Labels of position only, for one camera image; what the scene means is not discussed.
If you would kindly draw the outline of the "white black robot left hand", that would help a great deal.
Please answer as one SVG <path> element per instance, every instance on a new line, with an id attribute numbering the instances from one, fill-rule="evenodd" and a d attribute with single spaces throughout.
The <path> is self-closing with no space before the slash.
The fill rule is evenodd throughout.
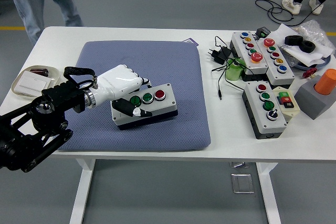
<path id="1" fill-rule="evenodd" d="M 97 87 L 90 88 L 92 92 L 91 107 L 99 106 L 105 101 L 111 101 L 112 107 L 130 117 L 151 117 L 152 113 L 138 108 L 125 96 L 138 90 L 146 84 L 149 88 L 151 82 L 147 78 L 141 78 L 126 65 L 118 65 L 97 78 Z"/>

